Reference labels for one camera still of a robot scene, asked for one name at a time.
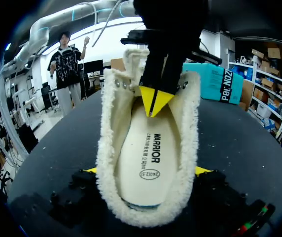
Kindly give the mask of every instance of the white canvas shoe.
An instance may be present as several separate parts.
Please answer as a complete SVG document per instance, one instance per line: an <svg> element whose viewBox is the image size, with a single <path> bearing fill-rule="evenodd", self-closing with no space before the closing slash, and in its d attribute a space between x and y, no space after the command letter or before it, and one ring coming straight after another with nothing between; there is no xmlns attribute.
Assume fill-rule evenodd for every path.
<svg viewBox="0 0 282 237"><path fill-rule="evenodd" d="M200 77L182 74L179 90L147 117L138 88L148 51L128 50L126 72L104 71L97 186L115 217L138 227L173 221L187 205L198 148Z"/></svg>

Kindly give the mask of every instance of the computer monitor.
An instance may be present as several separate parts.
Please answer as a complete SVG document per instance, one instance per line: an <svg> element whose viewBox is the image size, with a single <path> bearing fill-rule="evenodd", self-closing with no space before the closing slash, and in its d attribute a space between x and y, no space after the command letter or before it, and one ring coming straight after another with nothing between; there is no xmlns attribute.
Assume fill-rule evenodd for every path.
<svg viewBox="0 0 282 237"><path fill-rule="evenodd" d="M97 60L92 62L85 63L85 73L93 73L100 71L100 74L103 74L103 61Z"/></svg>

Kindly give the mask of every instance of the white wall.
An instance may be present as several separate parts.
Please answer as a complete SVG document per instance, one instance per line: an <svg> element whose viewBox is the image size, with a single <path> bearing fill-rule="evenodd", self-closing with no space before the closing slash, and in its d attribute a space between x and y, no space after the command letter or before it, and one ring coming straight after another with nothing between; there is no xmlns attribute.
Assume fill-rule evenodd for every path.
<svg viewBox="0 0 282 237"><path fill-rule="evenodd" d="M75 47L82 52L84 38L86 36L90 37L90 43L87 46L86 57L84 60L81 60L80 63L90 62L95 60L103 60L104 64L109 62L111 59L122 58L123 53L128 48L137 48L136 45L123 45L120 42L121 38L127 37L127 34L134 29L144 29L145 26L142 22L137 23L124 23L109 26L105 29L99 41L97 42L94 48L91 48L91 45L94 43L95 39L98 37L101 30L95 31L95 36L93 32L84 34L80 37L77 37L69 42L69 45L75 44ZM226 67L227 55L225 54L226 47L229 49L234 49L234 42L228 37L222 35L221 33L214 34L212 32L203 30L201 35L201 42L205 44L209 52L217 57L222 58L223 63L222 67ZM200 49L207 51L205 47L200 44ZM48 55L42 55L40 57L40 77L42 83L48 82L51 88L56 87L56 73L53 75L53 79L50 78L50 73L47 70L49 61L52 55L57 52L57 49L49 53Z"/></svg>
<svg viewBox="0 0 282 237"><path fill-rule="evenodd" d="M75 47L78 48L80 52L82 52L84 39L86 36L90 37L90 42L87 46L86 57L84 60L81 60L80 63L91 62L96 60L103 60L104 63L109 62L111 59L122 58L123 53L128 48L137 48L136 45L123 45L120 42L121 38L126 38L127 34L133 29L144 29L143 23L124 23L114 26L107 27L97 44L94 48L91 48L92 44L100 34L101 30L95 31L95 36L93 37L93 32L87 33L80 37L77 37L69 42L69 45L75 44ZM52 51L48 55L41 56L41 74L43 77L43 81L47 81L51 88L56 87L56 73L53 75L53 79L50 78L50 73L47 70L49 62L53 54L57 52L57 49Z"/></svg>
<svg viewBox="0 0 282 237"><path fill-rule="evenodd" d="M215 34L210 31L202 30L200 34L200 40L208 48L210 54L215 55ZM207 52L202 44L200 44L199 48Z"/></svg>
<svg viewBox="0 0 282 237"><path fill-rule="evenodd" d="M220 44L221 44L221 59L222 59L222 64L221 67L223 68L227 68L227 64L228 64L228 54L227 54L227 50L231 50L233 52L235 52L235 42L225 36L224 34L220 34ZM234 60L234 55L230 54L230 61Z"/></svg>
<svg viewBox="0 0 282 237"><path fill-rule="evenodd" d="M211 54L222 59L220 67L227 68L227 49L235 51L235 42L222 33L213 34L205 30L202 31L200 39L208 47Z"/></svg>
<svg viewBox="0 0 282 237"><path fill-rule="evenodd" d="M20 105L22 105L23 101L29 100L28 88L27 88L28 75L32 75L31 70L29 70L26 74L20 74L16 76L16 78L12 78L10 80L10 87L12 87L12 84L14 84L14 86L18 85L18 90L25 89L25 91L21 92L18 96Z"/></svg>
<svg viewBox="0 0 282 237"><path fill-rule="evenodd" d="M37 93L35 94L36 103L39 110L44 109L44 102L42 98L41 88L42 85L42 71L41 71L41 59L37 58L32 65L32 78L34 84L34 91Z"/></svg>

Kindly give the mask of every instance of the person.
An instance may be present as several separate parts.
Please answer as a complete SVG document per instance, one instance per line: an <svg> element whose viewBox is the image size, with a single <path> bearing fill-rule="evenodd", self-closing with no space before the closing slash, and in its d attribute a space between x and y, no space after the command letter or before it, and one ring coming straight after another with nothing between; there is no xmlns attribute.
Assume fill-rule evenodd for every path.
<svg viewBox="0 0 282 237"><path fill-rule="evenodd" d="M57 98L64 116L72 109L70 92L75 106L81 102L81 78L77 61L85 58L86 47L89 43L89 37L86 37L82 53L80 53L77 48L68 46L70 36L71 33L68 31L60 34L60 47L53 54L48 66L51 76L56 71Z"/></svg>

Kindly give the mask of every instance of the office chair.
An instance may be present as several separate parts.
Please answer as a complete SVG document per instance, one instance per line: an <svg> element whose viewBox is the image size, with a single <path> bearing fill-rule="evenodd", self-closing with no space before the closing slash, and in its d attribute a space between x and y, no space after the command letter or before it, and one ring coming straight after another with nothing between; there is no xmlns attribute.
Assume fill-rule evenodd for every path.
<svg viewBox="0 0 282 237"><path fill-rule="evenodd" d="M48 95L49 91L51 90L51 87L49 86L49 84L46 82L43 84L43 88L41 89L42 92L42 97L43 97L43 102L44 102L44 106L45 106L45 112L52 107L51 105L51 101L50 101L50 97ZM57 105L58 101L56 99L55 95L52 95L52 103L53 105Z"/></svg>

